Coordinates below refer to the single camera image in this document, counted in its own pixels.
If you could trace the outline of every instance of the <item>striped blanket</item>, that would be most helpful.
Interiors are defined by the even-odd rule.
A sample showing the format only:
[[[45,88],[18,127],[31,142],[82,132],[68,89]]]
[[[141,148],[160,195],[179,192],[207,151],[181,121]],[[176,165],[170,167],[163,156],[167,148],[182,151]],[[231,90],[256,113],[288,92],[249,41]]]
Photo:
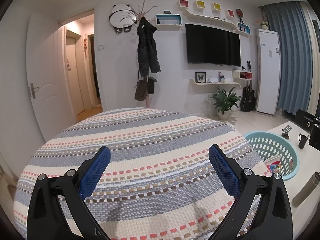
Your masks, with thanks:
[[[111,162],[85,202],[110,238],[206,239],[234,201],[210,165],[212,144],[242,168],[267,174],[258,154],[228,123],[147,108],[118,109],[88,118],[31,157],[15,195],[16,226],[26,237],[28,205],[39,174],[61,176],[106,145]],[[60,204],[71,230],[81,235],[64,198]],[[255,200],[240,234],[247,231],[257,204]]]

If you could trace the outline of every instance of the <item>acoustic guitar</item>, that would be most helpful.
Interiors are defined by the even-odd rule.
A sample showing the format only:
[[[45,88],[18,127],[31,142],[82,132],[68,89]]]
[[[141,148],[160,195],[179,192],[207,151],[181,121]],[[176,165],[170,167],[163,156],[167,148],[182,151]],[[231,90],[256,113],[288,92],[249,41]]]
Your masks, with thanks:
[[[250,61],[247,61],[249,71],[251,72]],[[240,108],[244,112],[253,111],[256,106],[256,98],[254,97],[254,90],[252,89],[252,80],[249,81],[249,86],[243,88],[243,94],[240,102]]]

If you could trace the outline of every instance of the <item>flower pot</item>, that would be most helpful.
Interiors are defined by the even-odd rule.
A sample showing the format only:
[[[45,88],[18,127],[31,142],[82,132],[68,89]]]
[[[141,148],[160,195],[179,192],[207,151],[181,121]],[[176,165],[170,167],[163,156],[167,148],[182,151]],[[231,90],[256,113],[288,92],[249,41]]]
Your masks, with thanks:
[[[227,120],[229,116],[230,116],[230,111],[224,111],[223,115],[222,115],[222,112],[218,112],[218,117],[222,121]]]

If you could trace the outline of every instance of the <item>blue plastic basket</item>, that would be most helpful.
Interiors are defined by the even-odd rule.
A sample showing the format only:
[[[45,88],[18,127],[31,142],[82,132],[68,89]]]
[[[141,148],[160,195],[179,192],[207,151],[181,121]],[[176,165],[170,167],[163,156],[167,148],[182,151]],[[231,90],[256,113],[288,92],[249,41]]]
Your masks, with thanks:
[[[297,174],[299,169],[298,153],[289,141],[275,133],[263,131],[249,132],[244,137],[262,160],[280,155],[281,175],[284,181]]]

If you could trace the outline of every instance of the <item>television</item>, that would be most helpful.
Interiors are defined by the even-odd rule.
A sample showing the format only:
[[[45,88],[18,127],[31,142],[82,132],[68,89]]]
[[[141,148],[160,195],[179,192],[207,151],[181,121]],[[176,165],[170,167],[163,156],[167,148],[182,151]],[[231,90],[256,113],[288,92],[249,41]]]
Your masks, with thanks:
[[[186,24],[188,63],[240,66],[239,34]]]

